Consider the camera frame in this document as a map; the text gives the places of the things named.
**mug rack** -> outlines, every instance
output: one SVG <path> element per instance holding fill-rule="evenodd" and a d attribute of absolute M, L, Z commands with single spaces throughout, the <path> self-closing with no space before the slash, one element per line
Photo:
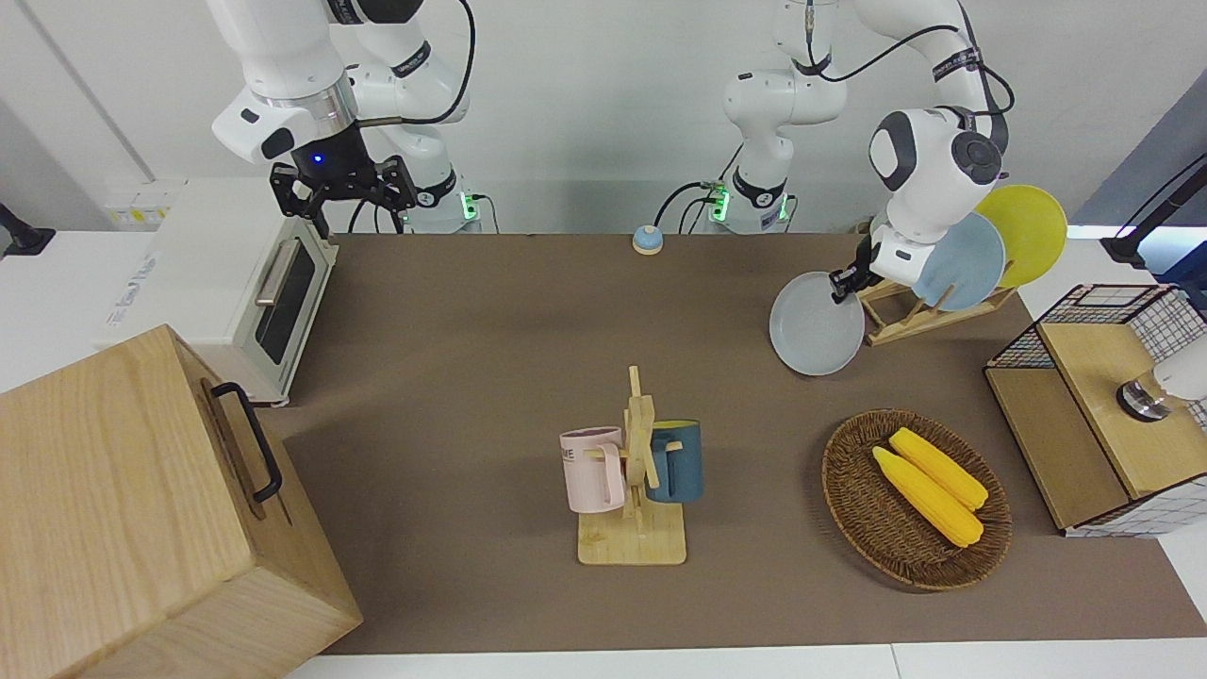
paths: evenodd
<path fill-rule="evenodd" d="M 687 561 L 683 505 L 646 498 L 645 486 L 658 488 L 651 438 L 654 398 L 641 393 L 637 367 L 629 367 L 629 408 L 624 411 L 620 458 L 625 468 L 624 508 L 578 515 L 578 561 L 585 566 L 678 566 Z M 678 444 L 670 444 L 669 451 Z M 602 457 L 602 451 L 589 455 Z"/>

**yellow plate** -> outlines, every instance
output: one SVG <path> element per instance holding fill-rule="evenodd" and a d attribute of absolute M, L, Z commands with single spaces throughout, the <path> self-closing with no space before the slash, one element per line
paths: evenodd
<path fill-rule="evenodd" d="M 976 212 L 997 227 L 1005 259 L 1013 262 L 998 282 L 1001 287 L 1031 282 L 1048 273 L 1065 251 L 1065 209 L 1043 188 L 1025 183 L 995 188 L 976 205 Z"/>

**white toaster oven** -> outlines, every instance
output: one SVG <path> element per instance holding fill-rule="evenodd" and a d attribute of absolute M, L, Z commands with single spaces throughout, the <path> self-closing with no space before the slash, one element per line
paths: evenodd
<path fill-rule="evenodd" d="M 189 180 L 93 346 L 167 322 L 223 381 L 285 402 L 336 251 L 264 178 Z"/>

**light blue plate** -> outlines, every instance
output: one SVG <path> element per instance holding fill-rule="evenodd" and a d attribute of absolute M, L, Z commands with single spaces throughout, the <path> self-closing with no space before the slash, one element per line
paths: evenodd
<path fill-rule="evenodd" d="M 914 293 L 934 306 L 947 287 L 956 288 L 939 309 L 958 311 L 985 300 L 1002 280 L 1005 245 L 993 222 L 970 212 L 934 246 L 914 283 Z"/>

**plate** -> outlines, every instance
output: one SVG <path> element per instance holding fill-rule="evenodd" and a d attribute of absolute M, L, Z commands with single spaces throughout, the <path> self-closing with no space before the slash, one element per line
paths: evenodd
<path fill-rule="evenodd" d="M 1043 188 L 1025 183 L 995 188 L 976 205 L 976 213 L 1002 234 L 1010 262 L 998 282 L 1002 287 L 1018 287 L 1048 273 L 1065 251 L 1068 218 Z"/>
<path fill-rule="evenodd" d="M 940 310 L 958 311 L 985 300 L 1002 280 L 1005 245 L 987 218 L 970 212 L 952 226 L 934 246 L 914 283 L 914 293 L 935 306 L 947 287 L 955 285 Z"/>
<path fill-rule="evenodd" d="M 981 539 L 960 549 L 922 519 L 885 479 L 873 446 L 892 450 L 888 438 L 908 427 L 947 453 L 989 491 L 976 519 Z M 822 456 L 826 504 L 842 535 L 873 566 L 926 591 L 967 587 L 989 578 L 1010 546 L 1010 505 L 993 470 L 950 429 L 905 410 L 869 411 L 844 422 Z"/>
<path fill-rule="evenodd" d="M 801 375 L 830 375 L 851 363 L 863 344 L 863 306 L 855 294 L 835 304 L 829 274 L 803 273 L 771 305 L 771 346 Z"/>

